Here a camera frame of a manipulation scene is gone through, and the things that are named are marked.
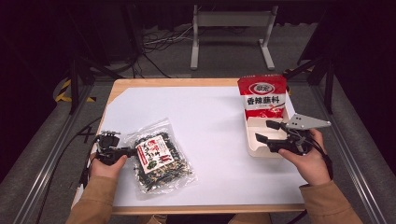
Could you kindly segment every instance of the wooden table edge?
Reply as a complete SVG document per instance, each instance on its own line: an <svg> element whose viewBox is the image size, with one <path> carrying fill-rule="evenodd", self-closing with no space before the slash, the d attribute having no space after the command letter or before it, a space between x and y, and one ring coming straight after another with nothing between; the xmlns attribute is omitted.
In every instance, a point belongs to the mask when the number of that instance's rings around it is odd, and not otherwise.
<svg viewBox="0 0 396 224"><path fill-rule="evenodd" d="M257 204L257 205L186 205L186 206L143 206L113 207L113 215L143 216L171 214L237 214L277 213L304 211L303 203Z"/></svg>

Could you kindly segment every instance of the tripod leg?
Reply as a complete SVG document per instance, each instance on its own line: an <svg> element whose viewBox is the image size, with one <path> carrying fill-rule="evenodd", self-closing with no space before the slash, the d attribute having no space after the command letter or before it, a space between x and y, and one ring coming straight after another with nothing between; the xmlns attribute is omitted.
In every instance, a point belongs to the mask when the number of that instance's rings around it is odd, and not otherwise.
<svg viewBox="0 0 396 224"><path fill-rule="evenodd" d="M322 59L320 62L318 62L311 74L309 74L308 78L306 79L309 85L318 85L326 73L329 72L329 66L330 59Z"/></svg>
<svg viewBox="0 0 396 224"><path fill-rule="evenodd" d="M299 75L300 73L302 73L304 70L316 65L317 63L320 63L322 61L322 58L316 58L314 60L311 60L301 66L298 66L297 68L295 68L293 71L283 75L283 77L285 77L286 79L290 79L292 77L295 77L297 75Z"/></svg>
<svg viewBox="0 0 396 224"><path fill-rule="evenodd" d="M86 59L83 57L78 57L78 61L81 63L87 64L88 65L87 67L92 66L92 67L96 68L97 70L101 71L102 73L104 73L110 77L113 77L114 79L124 78L124 77L120 76L119 74L112 72L109 69L105 68L104 66L102 66L98 63L95 63L89 59Z"/></svg>
<svg viewBox="0 0 396 224"><path fill-rule="evenodd" d="M334 80L334 66L332 62L329 64L329 71L326 76L326 88L324 92L324 105L329 114L332 114L332 84Z"/></svg>

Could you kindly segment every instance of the snack bag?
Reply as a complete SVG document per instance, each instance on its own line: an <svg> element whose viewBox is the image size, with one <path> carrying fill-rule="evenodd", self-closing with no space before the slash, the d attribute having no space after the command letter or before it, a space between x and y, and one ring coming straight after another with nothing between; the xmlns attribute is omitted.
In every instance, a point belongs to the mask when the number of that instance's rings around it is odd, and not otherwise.
<svg viewBox="0 0 396 224"><path fill-rule="evenodd" d="M137 149L134 174L143 193L163 194L195 181L196 175L173 133L169 119L162 119L135 133L126 143Z"/></svg>
<svg viewBox="0 0 396 224"><path fill-rule="evenodd" d="M282 75L253 75L238 80L246 119L282 118L286 101L286 79Z"/></svg>

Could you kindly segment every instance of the gray carpet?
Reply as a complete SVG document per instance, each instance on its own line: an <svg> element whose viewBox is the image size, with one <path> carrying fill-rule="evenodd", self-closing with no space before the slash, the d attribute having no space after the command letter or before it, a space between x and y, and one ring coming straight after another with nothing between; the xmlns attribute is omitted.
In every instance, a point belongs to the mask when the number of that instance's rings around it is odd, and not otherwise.
<svg viewBox="0 0 396 224"><path fill-rule="evenodd" d="M288 68L296 67L306 42L315 29L313 25L277 26L274 28L269 43L276 70L266 69L257 40L261 30L246 29L236 35L224 30L207 30L200 37L199 67L196 71L190 70L191 41L184 40L162 51L148 53L148 57L171 77L241 77L251 74L281 73ZM163 77L163 75L146 58L139 57L135 65L138 77ZM121 73L125 77L132 77L131 70ZM290 81L291 100L297 112L318 119L326 119L329 115L319 106L318 93L315 88L304 82L304 75ZM77 120L70 129L65 142L72 139L81 128L91 121L102 116L107 97L111 91L112 81L108 77L98 77L90 96L96 97L94 103L84 103ZM323 92L323 83L319 88ZM40 130L23 151L8 176L0 185L0 223L12 223L23 202L35 183L36 177L46 162L56 140L66 123L71 104L59 102L55 110L42 125ZM346 98L339 83L335 80L332 101L332 119L336 121L336 131L347 143L347 151L358 164L363 179L355 179L354 171L349 167L343 153L345 146L340 146L333 129L323 129L325 145L334 162L334 180L345 193L358 215L364 223L396 222L396 214L392 210L396 207L396 178L385 164L374 141L364 128L353 106ZM99 121L92 125L95 133ZM78 136L65 150L50 185L49 196L40 219L40 223L64 223L67 219L70 206L76 193L79 175L84 165L85 156L90 147L92 136L85 142L85 136ZM360 184L364 183L375 199L367 204L360 191ZM41 194L37 204L33 204L34 211L27 220L35 223L41 201ZM373 216L371 206L377 206L381 213ZM271 214L273 223L286 223L298 213ZM114 216L110 223L135 223L136 217ZM309 223L307 217L299 223Z"/></svg>

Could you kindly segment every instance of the table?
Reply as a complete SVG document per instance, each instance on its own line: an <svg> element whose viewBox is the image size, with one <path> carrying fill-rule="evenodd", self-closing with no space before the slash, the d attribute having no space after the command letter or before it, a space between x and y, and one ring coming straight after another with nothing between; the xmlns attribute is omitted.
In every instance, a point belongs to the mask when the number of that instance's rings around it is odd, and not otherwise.
<svg viewBox="0 0 396 224"><path fill-rule="evenodd" d="M304 210L298 186L305 182L290 162L284 159L253 158L248 155L242 99L236 85L237 78L119 79L114 83L99 131L117 129L125 133L131 126L142 127L143 124L149 124L150 119L166 116L171 120L176 139L198 176L198 180L187 187L142 200L133 190L134 177L130 172L133 167L127 162L120 173L113 204L115 215ZM142 96L146 97L145 100L149 99L150 92L156 91L161 93L156 95L159 102L163 97L172 106L161 107L161 113L150 113L150 109L156 106L153 104L157 102L146 101L151 104L148 103L145 107L148 109L147 113L142 113L142 102L137 101L144 98ZM137 92L145 94L136 97ZM183 97L191 100L193 104L182 109L182 113L175 114L177 109L174 106L180 102L175 99ZM134 110L122 110L123 106L132 105L132 98L136 102ZM202 108L202 102L219 107L208 112ZM224 107L227 107L228 113L221 111ZM193 119L186 116L186 112L190 115L197 110L201 111L194 114ZM186 125L192 124L194 128L186 132ZM205 147L199 146L203 140L197 138L205 139ZM221 153L222 150L227 150L227 153ZM220 167L229 169L225 172Z"/></svg>

